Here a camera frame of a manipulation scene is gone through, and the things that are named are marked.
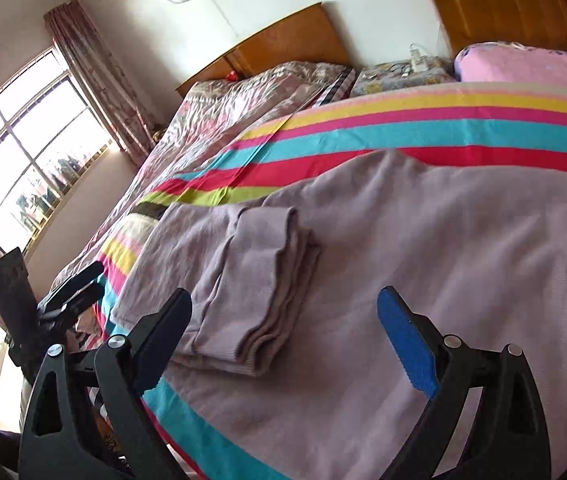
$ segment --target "window frame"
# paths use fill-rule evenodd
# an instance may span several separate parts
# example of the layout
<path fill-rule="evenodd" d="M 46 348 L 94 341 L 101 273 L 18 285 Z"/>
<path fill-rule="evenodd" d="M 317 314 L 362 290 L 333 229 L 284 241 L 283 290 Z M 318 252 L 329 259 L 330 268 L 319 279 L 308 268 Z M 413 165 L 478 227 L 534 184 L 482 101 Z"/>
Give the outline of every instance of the window frame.
<path fill-rule="evenodd" d="M 50 179 L 48 177 L 48 175 L 45 173 L 43 168 L 37 163 L 37 159 L 41 156 L 41 154 L 55 140 L 57 140 L 59 138 L 59 136 L 61 136 L 64 133 L 64 131 L 67 130 L 67 128 L 69 126 L 71 126 L 74 123 L 74 121 L 76 121 L 84 113 L 89 112 L 90 114 L 92 114 L 93 118 L 97 121 L 97 123 L 101 124 L 97 115 L 94 113 L 91 106 L 89 105 L 89 103 L 88 103 L 83 91 L 81 90 L 80 86 L 77 84 L 77 82 L 74 80 L 74 77 L 71 75 L 70 70 L 67 67 L 67 64 L 64 62 L 64 60 L 59 59 L 59 56 L 58 56 L 54 47 L 50 47 L 50 48 L 46 49 L 44 52 L 42 52 L 41 54 L 39 54 L 37 57 L 35 57 L 33 60 L 31 60 L 31 62 L 29 62 L 28 64 L 23 66 L 22 69 L 20 69 L 16 74 L 14 74 L 14 76 L 12 76 L 6 83 L 1 85 L 0 94 L 6 88 L 8 88 L 13 82 L 15 82 L 17 79 L 19 79 L 19 77 L 22 76 L 23 73 L 25 73 L 28 69 L 33 67 L 36 63 L 38 63 L 39 61 L 44 59 L 46 56 L 54 56 L 54 59 L 57 61 L 57 63 L 60 65 L 60 67 L 64 68 L 63 72 L 61 72 L 61 74 L 56 76 L 52 81 L 50 81 L 47 85 L 45 85 L 44 88 L 42 88 L 32 98 L 30 98 L 21 108 L 19 108 L 19 110 L 17 110 L 12 115 L 12 117 L 6 118 L 4 116 L 1 108 L 0 108 L 0 119 L 3 121 L 3 127 L 1 127 L 1 129 L 0 129 L 0 145 L 1 145 L 2 142 L 4 142 L 5 139 L 7 139 L 7 137 L 12 137 L 12 139 L 16 141 L 17 146 L 19 147 L 19 149 L 21 150 L 23 155 L 25 155 L 25 157 L 28 159 L 28 165 L 21 172 L 21 174 L 16 178 L 16 180 L 12 183 L 12 185 L 10 186 L 10 188 L 8 189 L 6 194 L 2 197 L 2 199 L 0 201 L 0 209 L 3 206 L 3 204 L 5 203 L 6 199 L 10 196 L 10 193 L 12 193 L 14 188 L 17 186 L 17 184 L 23 178 L 23 176 L 26 175 L 26 173 L 31 168 L 34 168 L 39 173 L 39 176 L 43 179 L 43 181 L 47 184 L 47 186 L 50 188 L 52 193 L 55 195 L 54 202 L 52 204 L 49 204 L 49 206 L 52 209 L 51 212 L 50 212 L 50 216 L 45 217 L 45 222 L 43 222 L 40 226 L 35 227 L 35 231 L 33 232 L 30 239 L 28 240 L 28 243 L 26 244 L 26 247 L 23 250 L 23 254 L 25 254 L 27 252 L 28 248 L 31 247 L 33 241 L 35 241 L 36 238 L 41 234 L 41 232 L 43 231 L 45 226 L 50 221 L 50 218 L 52 217 L 54 212 L 56 210 L 58 210 L 58 207 L 61 204 L 63 197 L 68 192 L 68 186 L 65 186 L 65 188 L 63 188 L 63 189 L 59 189 L 58 185 L 52 179 Z M 32 156 L 28 152 L 28 150 L 25 149 L 24 145 L 22 144 L 22 142 L 19 140 L 19 138 L 15 134 L 13 128 L 14 128 L 14 126 L 16 126 L 16 124 L 19 121 L 21 121 L 23 118 L 25 118 L 26 115 L 41 102 L 42 99 L 44 99 L 46 96 L 48 96 L 55 89 L 59 88 L 65 82 L 67 82 L 71 85 L 74 92 L 76 92 L 76 95 L 83 102 L 84 108 L 79 113 L 77 113 L 73 118 L 71 118 L 71 120 L 65 126 L 63 126 L 57 133 L 55 133 L 54 136 L 34 156 Z M 101 147 L 92 156 L 92 158 L 90 160 L 88 160 L 87 163 L 84 164 L 83 169 L 87 170 L 87 168 L 93 163 L 93 161 L 96 160 L 96 158 L 98 158 L 100 155 L 102 155 L 102 153 L 105 151 L 105 148 L 107 146 L 109 146 L 111 143 L 112 143 L 112 141 L 108 140 L 108 143 L 106 143 L 106 145 Z M 81 177 L 81 174 L 77 174 L 77 180 Z M 70 189 L 75 184 L 76 184 L 76 181 L 71 184 Z M 1 245 L 0 245 L 0 252 L 5 254 L 5 250 L 4 250 L 3 247 L 1 247 Z"/>

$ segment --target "rainbow striped blanket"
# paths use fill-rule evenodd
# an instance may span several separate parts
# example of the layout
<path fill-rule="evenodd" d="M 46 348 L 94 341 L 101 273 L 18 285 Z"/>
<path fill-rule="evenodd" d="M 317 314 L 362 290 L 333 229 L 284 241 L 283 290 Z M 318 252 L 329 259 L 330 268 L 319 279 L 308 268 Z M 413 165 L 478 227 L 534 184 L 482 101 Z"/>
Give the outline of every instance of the rainbow striped blanket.
<path fill-rule="evenodd" d="M 203 170 L 170 174 L 118 222 L 98 256 L 106 294 L 95 313 L 105 334 L 122 332 L 109 315 L 157 224 L 147 214 L 153 207 L 257 198 L 387 148 L 434 165 L 567 171 L 567 90 L 512 84 L 408 89 L 307 110 L 244 132 Z M 202 478 L 285 478 L 207 424 L 166 381 L 147 392 L 144 402 L 164 440 Z"/>

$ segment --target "window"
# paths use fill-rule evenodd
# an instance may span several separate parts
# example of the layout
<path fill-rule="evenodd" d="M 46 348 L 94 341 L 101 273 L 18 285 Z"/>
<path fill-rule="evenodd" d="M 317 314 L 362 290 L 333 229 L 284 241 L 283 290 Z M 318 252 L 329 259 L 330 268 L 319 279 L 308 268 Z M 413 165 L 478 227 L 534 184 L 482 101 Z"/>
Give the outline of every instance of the window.
<path fill-rule="evenodd" d="M 0 248 L 26 250 L 111 139 L 49 50 L 0 89 Z"/>

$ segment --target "pillow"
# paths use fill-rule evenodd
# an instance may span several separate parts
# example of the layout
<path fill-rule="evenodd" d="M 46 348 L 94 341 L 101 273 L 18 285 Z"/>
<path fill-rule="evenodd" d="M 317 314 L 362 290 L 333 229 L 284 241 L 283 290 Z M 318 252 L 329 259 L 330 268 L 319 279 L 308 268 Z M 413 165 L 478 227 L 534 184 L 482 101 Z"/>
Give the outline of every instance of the pillow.
<path fill-rule="evenodd" d="M 463 82 L 538 83 L 567 87 L 567 52 L 506 43 L 480 43 L 455 61 Z"/>
<path fill-rule="evenodd" d="M 425 60 L 428 66 L 425 72 L 413 72 L 409 59 L 364 68 L 350 96 L 358 97 L 414 86 L 456 82 L 448 75 L 443 60 L 433 56 L 426 56 Z"/>
<path fill-rule="evenodd" d="M 320 106 L 334 103 L 342 99 L 348 99 L 350 92 L 355 85 L 357 71 L 353 68 L 346 68 L 339 74 L 337 79 L 328 85 L 321 94 L 308 108 L 319 108 Z"/>

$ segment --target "yellow stripe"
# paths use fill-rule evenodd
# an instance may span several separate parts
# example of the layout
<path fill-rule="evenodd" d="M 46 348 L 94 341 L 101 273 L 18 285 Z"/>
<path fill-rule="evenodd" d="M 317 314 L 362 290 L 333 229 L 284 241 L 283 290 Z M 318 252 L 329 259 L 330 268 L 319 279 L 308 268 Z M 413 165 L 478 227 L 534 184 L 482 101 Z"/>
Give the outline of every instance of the yellow stripe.
<path fill-rule="evenodd" d="M 108 238 L 105 244 L 103 244 L 101 252 L 105 254 L 105 256 L 107 256 L 123 274 L 130 273 L 138 256 L 121 244 L 121 242 L 118 242 L 113 238 Z"/>
<path fill-rule="evenodd" d="M 245 200 L 252 200 L 272 193 L 278 187 L 220 187 L 212 191 L 186 189 L 180 195 L 171 195 L 162 191 L 148 194 L 143 202 L 170 205 L 174 202 L 183 202 L 193 205 L 213 206 L 219 204 L 236 204 Z"/>
<path fill-rule="evenodd" d="M 268 136 L 278 129 L 292 130 L 308 124 L 323 123 L 326 121 L 356 117 L 381 112 L 397 110 L 417 110 L 419 108 L 450 108 L 450 107 L 482 107 L 497 106 L 510 108 L 531 108 L 533 110 L 547 110 L 567 113 L 567 100 L 560 98 L 538 97 L 521 94 L 502 93 L 455 93 L 455 94 L 418 94 L 401 98 L 385 98 L 382 100 L 355 99 L 344 101 L 343 105 L 315 108 L 306 110 L 291 117 L 282 127 L 279 121 L 267 123 L 248 130 L 240 138 L 254 139 Z"/>

